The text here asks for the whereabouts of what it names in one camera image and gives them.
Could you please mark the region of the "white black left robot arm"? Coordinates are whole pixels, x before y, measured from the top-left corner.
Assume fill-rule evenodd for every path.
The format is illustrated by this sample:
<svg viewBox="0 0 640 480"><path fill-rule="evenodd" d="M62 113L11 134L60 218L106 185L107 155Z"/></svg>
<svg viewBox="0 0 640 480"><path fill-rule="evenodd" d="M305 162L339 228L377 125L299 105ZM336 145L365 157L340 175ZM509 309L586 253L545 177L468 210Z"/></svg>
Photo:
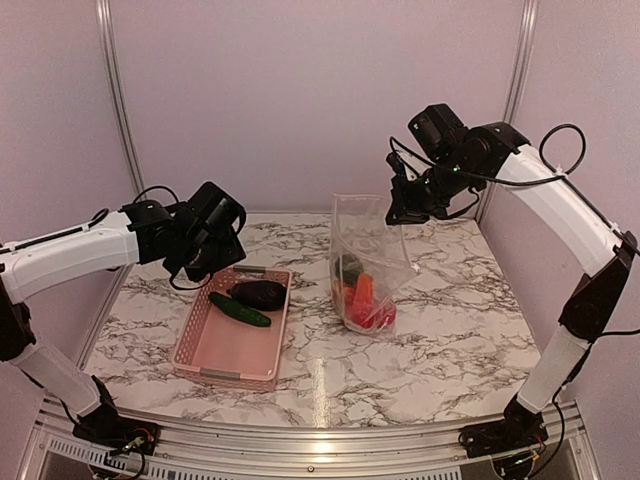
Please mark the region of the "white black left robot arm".
<svg viewBox="0 0 640 480"><path fill-rule="evenodd" d="M162 205L139 195L117 211L1 249L1 359L61 400L77 428L106 445L130 425L106 386L81 371L30 326L27 299L86 275L160 261L172 277L198 284L246 256L239 234L245 208L207 181L188 200Z"/></svg>

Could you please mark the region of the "red lychee fruit bunch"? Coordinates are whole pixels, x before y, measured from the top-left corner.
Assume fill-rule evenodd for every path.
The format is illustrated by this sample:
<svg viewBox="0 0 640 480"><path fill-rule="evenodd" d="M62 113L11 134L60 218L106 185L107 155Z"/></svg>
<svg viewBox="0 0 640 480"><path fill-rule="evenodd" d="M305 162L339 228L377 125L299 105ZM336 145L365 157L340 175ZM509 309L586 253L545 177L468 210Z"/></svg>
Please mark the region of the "red lychee fruit bunch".
<svg viewBox="0 0 640 480"><path fill-rule="evenodd" d="M332 282L331 294L336 311L342 315L353 305L355 287L335 280Z"/></svg>

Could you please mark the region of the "green toy cucumber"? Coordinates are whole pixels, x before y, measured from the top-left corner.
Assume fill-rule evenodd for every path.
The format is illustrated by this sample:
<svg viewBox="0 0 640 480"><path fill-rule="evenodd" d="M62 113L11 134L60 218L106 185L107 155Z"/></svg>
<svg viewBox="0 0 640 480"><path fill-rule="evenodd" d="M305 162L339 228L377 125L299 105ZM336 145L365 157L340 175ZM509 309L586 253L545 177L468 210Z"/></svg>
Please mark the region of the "green toy cucumber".
<svg viewBox="0 0 640 480"><path fill-rule="evenodd" d="M268 316L219 292L211 292L208 299L212 305L233 320L258 328L271 326L271 319Z"/></svg>

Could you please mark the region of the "green toy avocado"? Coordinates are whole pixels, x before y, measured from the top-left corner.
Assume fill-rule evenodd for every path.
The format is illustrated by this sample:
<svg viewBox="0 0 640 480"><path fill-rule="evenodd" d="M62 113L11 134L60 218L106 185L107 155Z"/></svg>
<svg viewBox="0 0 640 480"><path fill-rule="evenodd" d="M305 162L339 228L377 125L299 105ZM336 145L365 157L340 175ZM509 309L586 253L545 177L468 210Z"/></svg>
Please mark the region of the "green toy avocado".
<svg viewBox="0 0 640 480"><path fill-rule="evenodd" d="M364 273L364 265L352 254L343 254L336 261L335 268L337 277L348 287L354 287L360 275Z"/></svg>

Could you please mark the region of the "clear zip top bag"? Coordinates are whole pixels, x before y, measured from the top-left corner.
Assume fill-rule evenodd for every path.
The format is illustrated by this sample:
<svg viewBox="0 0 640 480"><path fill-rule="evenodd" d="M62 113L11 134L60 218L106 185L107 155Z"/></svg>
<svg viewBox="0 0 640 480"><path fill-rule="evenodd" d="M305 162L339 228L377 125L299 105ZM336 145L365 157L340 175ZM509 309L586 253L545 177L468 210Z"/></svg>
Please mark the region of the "clear zip top bag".
<svg viewBox="0 0 640 480"><path fill-rule="evenodd" d="M364 273L374 280L374 306L376 312L384 304L393 301L400 289L415 279L420 267L411 262L404 241L404 232L400 226L389 226L385 217L390 202L375 195L333 196L330 225L329 274L330 284L338 280L336 261L343 254L357 256L364 265ZM340 315L344 326L363 335L375 336L390 331L395 323L384 329L365 331L358 326L363 318L356 316L350 308Z"/></svg>

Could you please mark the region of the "red toy tomato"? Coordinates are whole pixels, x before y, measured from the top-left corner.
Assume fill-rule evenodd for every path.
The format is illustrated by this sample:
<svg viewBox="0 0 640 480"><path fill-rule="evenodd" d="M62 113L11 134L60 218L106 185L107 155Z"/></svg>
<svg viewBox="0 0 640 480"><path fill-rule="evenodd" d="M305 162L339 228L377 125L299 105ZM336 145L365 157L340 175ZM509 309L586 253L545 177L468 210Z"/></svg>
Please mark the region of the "red toy tomato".
<svg viewBox="0 0 640 480"><path fill-rule="evenodd" d="M359 322L358 326L365 331L374 331L390 327L396 320L396 305L393 301L389 301L384 304L376 312L370 313L364 316Z"/></svg>

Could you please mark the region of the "pink perforated plastic basket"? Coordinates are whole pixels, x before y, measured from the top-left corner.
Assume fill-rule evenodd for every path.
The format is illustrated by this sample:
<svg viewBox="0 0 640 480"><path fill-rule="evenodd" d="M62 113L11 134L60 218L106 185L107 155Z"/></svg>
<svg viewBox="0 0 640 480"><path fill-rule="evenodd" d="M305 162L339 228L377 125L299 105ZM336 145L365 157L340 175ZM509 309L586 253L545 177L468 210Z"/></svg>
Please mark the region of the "pink perforated plastic basket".
<svg viewBox="0 0 640 480"><path fill-rule="evenodd" d="M175 374L193 382L260 392L275 389L289 302L266 316L269 327L231 318L209 300L212 292L246 281L269 280L291 287L287 269L236 265L216 273L201 289L176 341L171 363Z"/></svg>

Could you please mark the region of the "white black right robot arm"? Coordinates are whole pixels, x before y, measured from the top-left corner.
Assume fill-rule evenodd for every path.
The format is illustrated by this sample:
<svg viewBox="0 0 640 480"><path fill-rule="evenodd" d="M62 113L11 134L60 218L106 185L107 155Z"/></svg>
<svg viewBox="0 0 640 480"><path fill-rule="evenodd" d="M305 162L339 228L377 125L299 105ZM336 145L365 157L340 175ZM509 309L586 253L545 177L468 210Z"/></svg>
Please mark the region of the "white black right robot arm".
<svg viewBox="0 0 640 480"><path fill-rule="evenodd" d="M639 251L541 151L504 122L469 128L446 104L430 105L408 129L422 151L390 138L394 172L389 225L451 219L451 200L464 190L502 186L523 202L564 243L583 276L566 302L542 356L506 406L495 438L515 448L529 437L541 412L577 374L600 339L628 281Z"/></svg>

